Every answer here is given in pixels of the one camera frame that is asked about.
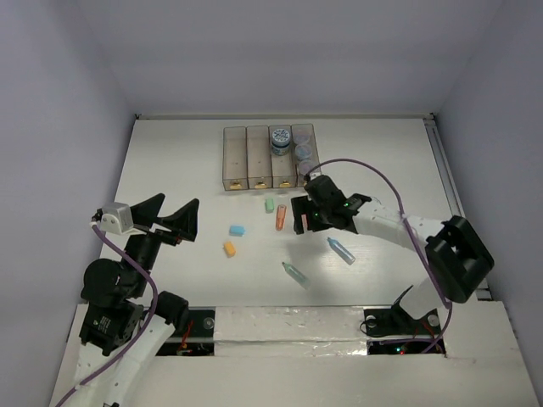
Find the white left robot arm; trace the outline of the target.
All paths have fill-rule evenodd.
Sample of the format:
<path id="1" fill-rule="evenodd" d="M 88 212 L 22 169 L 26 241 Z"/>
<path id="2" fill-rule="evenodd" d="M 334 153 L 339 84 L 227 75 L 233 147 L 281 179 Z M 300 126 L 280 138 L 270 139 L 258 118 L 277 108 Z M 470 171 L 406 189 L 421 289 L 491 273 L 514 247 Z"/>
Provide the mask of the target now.
<path id="1" fill-rule="evenodd" d="M 109 203 L 92 217 L 92 231 L 119 259 L 96 259 L 84 272 L 76 373 L 60 406 L 127 405 L 162 345 L 189 326 L 189 302 L 160 291 L 151 270 L 162 246 L 195 241 L 199 200 L 162 216 L 164 201 L 159 193 Z"/>

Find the teal green marker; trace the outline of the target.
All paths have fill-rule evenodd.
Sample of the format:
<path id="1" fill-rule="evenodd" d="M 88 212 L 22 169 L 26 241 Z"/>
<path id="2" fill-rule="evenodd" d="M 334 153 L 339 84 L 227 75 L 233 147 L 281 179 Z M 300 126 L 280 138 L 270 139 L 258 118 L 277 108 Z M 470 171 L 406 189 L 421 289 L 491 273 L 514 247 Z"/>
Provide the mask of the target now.
<path id="1" fill-rule="evenodd" d="M 296 281 L 302 288 L 307 290 L 310 287 L 310 279 L 301 271 L 299 271 L 296 267 L 286 262 L 282 262 L 282 266 L 287 275 L 291 277 L 294 281 Z"/>

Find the clear paper clip jar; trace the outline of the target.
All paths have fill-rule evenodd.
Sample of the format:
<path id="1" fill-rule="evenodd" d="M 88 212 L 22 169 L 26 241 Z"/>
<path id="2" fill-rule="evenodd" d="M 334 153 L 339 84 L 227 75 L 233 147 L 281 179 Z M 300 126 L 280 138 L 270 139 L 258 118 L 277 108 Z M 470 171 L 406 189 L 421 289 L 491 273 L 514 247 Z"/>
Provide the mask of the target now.
<path id="1" fill-rule="evenodd" d="M 317 166 L 317 163 L 311 159 L 305 159 L 297 164 L 298 173 L 301 176 L 306 176 L 311 170 Z"/>

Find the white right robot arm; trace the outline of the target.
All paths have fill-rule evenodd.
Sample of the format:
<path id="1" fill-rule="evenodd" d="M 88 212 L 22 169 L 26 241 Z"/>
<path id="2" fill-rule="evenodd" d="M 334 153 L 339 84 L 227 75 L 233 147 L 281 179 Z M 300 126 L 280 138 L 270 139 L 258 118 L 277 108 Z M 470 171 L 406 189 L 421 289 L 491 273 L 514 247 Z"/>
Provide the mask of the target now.
<path id="1" fill-rule="evenodd" d="M 429 220 L 389 209 L 376 198 L 354 193 L 347 197 L 329 176 L 305 186 L 292 198 L 294 231 L 337 229 L 376 237 L 413 251 L 427 277 L 408 287 L 391 306 L 390 321 L 399 332 L 410 332 L 431 311 L 466 303 L 495 266 L 479 234 L 464 217 Z"/>

